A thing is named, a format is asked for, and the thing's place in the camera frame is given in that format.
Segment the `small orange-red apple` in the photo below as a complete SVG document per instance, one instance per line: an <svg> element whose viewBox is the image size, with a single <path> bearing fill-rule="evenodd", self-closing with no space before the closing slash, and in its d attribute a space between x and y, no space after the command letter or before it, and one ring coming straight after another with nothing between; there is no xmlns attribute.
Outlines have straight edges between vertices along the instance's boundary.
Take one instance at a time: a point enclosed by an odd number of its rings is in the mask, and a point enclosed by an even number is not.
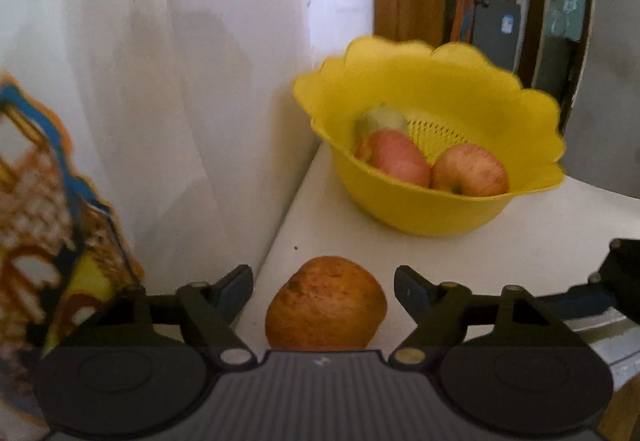
<svg viewBox="0 0 640 441"><path fill-rule="evenodd" d="M266 312L265 334L273 350L366 349L387 314L376 278L343 257L305 262L277 291Z"/></svg>

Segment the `yellow plastic colander bowl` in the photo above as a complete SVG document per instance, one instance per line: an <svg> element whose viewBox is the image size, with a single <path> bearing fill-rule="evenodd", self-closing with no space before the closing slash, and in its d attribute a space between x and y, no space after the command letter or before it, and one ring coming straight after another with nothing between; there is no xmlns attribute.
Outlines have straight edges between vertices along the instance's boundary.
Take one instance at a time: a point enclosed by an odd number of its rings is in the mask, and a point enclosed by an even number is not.
<svg viewBox="0 0 640 441"><path fill-rule="evenodd" d="M353 201L404 233L448 236L488 223L516 196L553 190L564 178L560 106L526 89L513 72L474 46L393 42L367 36L327 58L292 86L310 127L329 145L333 168ZM472 143L506 166L510 190L495 197L454 195L399 182L354 156L356 121L386 105L409 123L409 136L428 162L450 146Z"/></svg>

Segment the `apple in bowl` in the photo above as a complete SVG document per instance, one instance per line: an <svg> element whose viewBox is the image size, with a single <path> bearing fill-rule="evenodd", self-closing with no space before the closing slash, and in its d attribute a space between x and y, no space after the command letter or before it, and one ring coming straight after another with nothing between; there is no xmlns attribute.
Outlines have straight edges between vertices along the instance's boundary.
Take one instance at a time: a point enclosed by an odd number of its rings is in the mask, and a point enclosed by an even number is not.
<svg viewBox="0 0 640 441"><path fill-rule="evenodd" d="M492 197L508 193L509 187L506 167L482 146L451 146L433 164L432 190L461 196Z"/></svg>
<svg viewBox="0 0 640 441"><path fill-rule="evenodd" d="M359 141L355 157L395 180L429 187L432 167L413 141L392 129L372 132Z"/></svg>

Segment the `green fruit in bowl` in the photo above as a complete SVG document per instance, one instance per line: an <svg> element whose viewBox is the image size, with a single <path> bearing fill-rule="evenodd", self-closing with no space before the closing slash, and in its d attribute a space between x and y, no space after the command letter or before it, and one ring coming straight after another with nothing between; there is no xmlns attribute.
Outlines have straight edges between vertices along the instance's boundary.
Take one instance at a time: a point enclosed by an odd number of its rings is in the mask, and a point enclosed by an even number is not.
<svg viewBox="0 0 640 441"><path fill-rule="evenodd" d="M378 105L362 112L356 121L356 135L360 141L381 130L393 130L409 135L408 119L402 112L385 104Z"/></svg>

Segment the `colourful houses drawing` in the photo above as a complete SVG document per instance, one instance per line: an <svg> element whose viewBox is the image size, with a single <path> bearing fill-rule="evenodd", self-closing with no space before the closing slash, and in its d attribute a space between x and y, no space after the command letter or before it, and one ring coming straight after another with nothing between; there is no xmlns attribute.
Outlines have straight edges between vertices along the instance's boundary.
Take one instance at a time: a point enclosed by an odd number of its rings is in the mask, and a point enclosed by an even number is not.
<svg viewBox="0 0 640 441"><path fill-rule="evenodd" d="M58 115L2 75L1 409L29 426L41 357L144 276L72 154Z"/></svg>

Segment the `white printed tablecloth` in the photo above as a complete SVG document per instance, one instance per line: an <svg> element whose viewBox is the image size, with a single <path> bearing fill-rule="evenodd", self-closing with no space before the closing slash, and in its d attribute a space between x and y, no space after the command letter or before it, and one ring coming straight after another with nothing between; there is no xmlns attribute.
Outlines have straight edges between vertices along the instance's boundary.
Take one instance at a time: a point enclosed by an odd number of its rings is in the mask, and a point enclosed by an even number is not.
<svg viewBox="0 0 640 441"><path fill-rule="evenodd" d="M612 239L639 235L637 199L567 178L549 192L515 198L491 222L465 235L422 237L370 218L350 199L321 145L255 279L236 331L256 354L268 347L269 303L307 260L340 256L383 287L388 310L370 346L388 355L416 327L395 300L395 270L409 265L433 283L458 282L496 295L518 284L535 296L562 293L600 267Z"/></svg>

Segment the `grey washing machine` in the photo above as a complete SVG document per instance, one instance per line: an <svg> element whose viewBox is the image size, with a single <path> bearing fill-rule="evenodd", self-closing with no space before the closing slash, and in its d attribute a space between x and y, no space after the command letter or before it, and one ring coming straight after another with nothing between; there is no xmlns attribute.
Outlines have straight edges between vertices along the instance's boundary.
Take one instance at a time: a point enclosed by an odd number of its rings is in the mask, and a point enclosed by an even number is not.
<svg viewBox="0 0 640 441"><path fill-rule="evenodd" d="M514 71L521 7L509 0L475 0L472 45L496 66Z"/></svg>

